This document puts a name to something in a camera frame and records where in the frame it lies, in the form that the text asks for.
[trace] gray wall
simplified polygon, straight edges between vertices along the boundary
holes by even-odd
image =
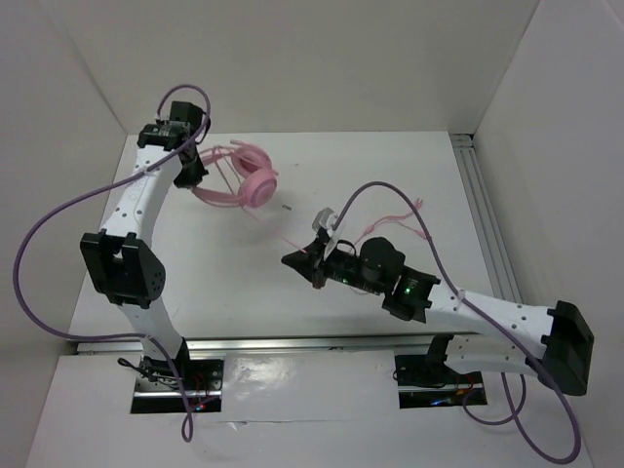
[[[41,215],[113,178],[125,134],[36,2],[3,2],[0,63],[0,466],[13,468],[25,463],[62,352],[62,343],[32,325],[14,298],[14,255]],[[60,215],[27,252],[21,275],[27,300],[61,330],[85,273],[81,233],[98,228],[104,202]]]
[[[526,299],[575,302],[596,334],[574,406],[597,468],[624,433],[623,19],[623,0],[542,0],[476,135]]]
[[[180,81],[210,93],[220,133],[474,133],[537,4],[45,1],[131,134]]]

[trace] headphone ear cup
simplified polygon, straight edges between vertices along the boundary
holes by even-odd
[[[240,143],[240,146],[232,153],[231,160],[236,172],[244,178],[260,169],[273,169],[269,155],[254,144]]]
[[[258,208],[268,202],[277,189],[277,176],[271,169],[258,169],[249,175],[238,190],[243,205]]]

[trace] white panel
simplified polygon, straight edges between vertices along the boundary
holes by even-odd
[[[0,466],[21,468],[62,346],[21,312],[14,256],[41,215],[113,178],[125,135],[35,2],[2,2],[0,63]],[[44,227],[23,264],[27,300],[62,330],[85,272],[80,235],[98,222],[104,201]]]
[[[621,464],[624,2],[544,0],[476,135],[524,297],[576,303],[596,335],[583,430]]]
[[[129,133],[180,81],[206,88],[218,132],[474,133],[537,4],[45,1]]]
[[[403,322],[381,309],[382,299],[357,295],[329,282],[312,289],[280,258],[293,248],[267,226],[306,246],[314,240],[318,210],[340,210],[348,197],[374,179],[395,183],[424,200],[422,215],[448,273],[469,291],[492,294],[475,226],[445,133],[254,134],[209,136],[207,144],[231,138],[263,147],[280,172],[271,202],[256,211],[260,224],[240,210],[209,207],[186,190],[172,189],[158,218],[153,250],[167,268],[163,298],[176,329],[187,337],[314,336],[440,331]],[[118,177],[134,166],[136,137],[129,138]],[[387,155],[393,163],[388,164]],[[216,169],[203,186],[224,188]],[[106,211],[116,205],[110,197]],[[286,210],[283,205],[291,207]],[[343,238],[356,240],[385,215],[409,211],[393,192],[365,192],[346,217]],[[409,224],[416,226],[414,219]],[[407,256],[406,264],[432,274],[437,268],[426,242],[397,225],[387,236]],[[126,318],[85,281],[73,332],[120,332]]]
[[[254,402],[261,406],[267,398],[272,400],[275,386],[284,384],[287,388],[280,391],[284,408],[271,407],[274,417],[265,409],[257,409],[269,416],[261,421],[231,418],[225,413],[200,414],[195,417],[195,438],[190,444],[179,434],[182,414],[130,414],[135,376],[120,369],[115,356],[61,358],[27,468],[552,466],[532,453],[510,427],[478,426],[459,407],[399,409],[396,382],[385,369],[384,353],[326,352],[312,356],[319,364],[325,357],[325,365],[309,366],[309,357],[297,355],[289,367],[294,374],[304,371],[304,380],[284,379],[279,372],[268,372],[263,377],[266,385],[258,385],[249,393],[245,406],[252,409]],[[331,371],[338,356],[340,368],[349,360],[354,364],[346,376]],[[271,356],[248,359],[262,363]],[[339,379],[334,393],[310,391],[319,385],[331,388],[332,377]],[[389,382],[385,388],[380,385],[383,379]],[[304,382],[309,387],[299,386]],[[518,396],[516,383],[512,382],[512,389]],[[345,385],[351,385],[351,392]],[[503,403],[500,386],[498,377],[486,376],[489,404],[473,407],[476,414],[491,419],[507,415],[509,409]],[[569,452],[569,423],[554,395],[532,378],[528,390],[523,420],[529,434],[553,454]],[[227,388],[224,391],[227,399]],[[389,398],[395,399],[392,409],[387,407]],[[302,414],[299,406],[316,415]],[[292,410],[290,417],[285,409]],[[567,466],[591,468],[592,464],[583,449]]]

